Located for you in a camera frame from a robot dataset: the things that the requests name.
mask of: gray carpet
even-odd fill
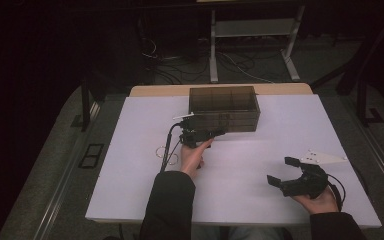
[[[231,56],[235,62],[245,61],[243,62],[245,65],[240,66],[248,67],[248,73],[258,78],[274,82],[290,82],[286,68],[278,55],[283,41],[269,39],[262,48],[246,52],[248,58],[254,57],[253,61],[245,61],[246,56],[234,54],[234,50],[239,45],[229,48],[231,43],[225,43],[220,49]],[[338,43],[336,47],[332,47],[331,43],[332,39],[329,37],[298,42],[293,60],[303,82],[311,83],[345,63],[359,46],[359,43],[349,42]],[[159,67],[159,69],[182,79],[184,84],[208,83],[209,71],[208,67],[206,68],[206,59],[204,53],[200,61],[193,64],[183,59],[166,61],[163,64],[170,66]],[[229,65],[228,59],[221,61],[218,69],[220,83],[261,82],[245,76],[237,68],[235,69],[235,66]],[[364,233],[371,240],[384,239],[384,173],[353,115],[355,95],[339,97],[334,91],[338,79],[339,77],[316,89],[315,93],[321,97],[338,137],[356,172],[360,175],[362,184],[366,186],[367,194],[383,224],[379,229],[367,229]],[[168,82],[167,76],[156,75],[155,84],[168,84]],[[383,98],[372,88],[369,89],[368,96],[369,107],[376,108],[384,118]],[[122,94],[107,96],[107,100],[99,104],[99,114],[88,131],[82,133],[79,128],[71,127],[71,122],[81,112],[80,92],[73,93],[62,109],[29,180],[1,232],[0,239],[34,239],[38,228],[42,230],[39,231],[43,235],[42,239],[100,240],[107,236],[119,236],[117,224],[99,224],[86,220],[84,216],[124,98],[125,95]],[[369,129],[384,150],[384,123],[370,124]],[[79,143],[79,139],[84,141],[80,141],[81,147],[75,148],[76,141]],[[104,144],[98,166],[95,169],[78,168],[77,163],[89,144]],[[64,179],[62,175],[73,155],[76,157],[75,166],[69,172],[69,177]],[[50,217],[51,221],[48,224],[47,221],[42,222],[42,218],[46,215],[50,201],[55,200],[53,194],[56,189],[63,189],[64,194],[59,195],[59,201],[54,201],[58,203],[56,206],[51,204],[55,206],[56,211]],[[124,225],[123,228],[125,238],[133,239],[132,235],[138,232],[139,225]],[[311,239],[308,226],[288,229],[295,240]]]

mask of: human hand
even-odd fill
[[[339,212],[335,196],[329,187],[326,187],[315,199],[311,199],[309,195],[293,196],[292,198],[301,203],[310,214]]]
[[[197,172],[198,166],[200,164],[204,164],[202,154],[204,153],[205,149],[208,148],[208,146],[211,145],[214,138],[203,142],[201,145],[199,145],[196,148],[190,148],[186,145],[182,145],[181,149],[181,159],[182,159],[182,165],[180,167],[180,171],[188,174],[191,178],[195,177]]]

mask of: black sleeve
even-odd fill
[[[141,240],[191,239],[195,185],[183,172],[159,173],[146,207]]]
[[[348,213],[320,213],[310,216],[312,240],[365,240]]]

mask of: small white object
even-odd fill
[[[347,157],[338,157],[326,153],[316,152],[311,149],[301,158],[301,163],[308,163],[314,165],[347,162]]]
[[[193,112],[191,112],[191,114],[187,114],[187,115],[183,115],[183,116],[174,117],[173,120],[176,120],[176,119],[179,119],[179,118],[185,118],[185,117],[192,117],[193,115],[194,115]]]

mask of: person's left hand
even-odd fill
[[[180,167],[180,171],[188,174],[191,178],[195,177],[197,174],[197,168],[198,166],[201,166],[204,164],[202,154],[204,153],[205,149],[208,148],[208,146],[211,145],[214,138],[203,142],[201,145],[199,145],[196,148],[190,148],[186,145],[182,145],[181,150],[181,159],[182,159],[182,166]]]

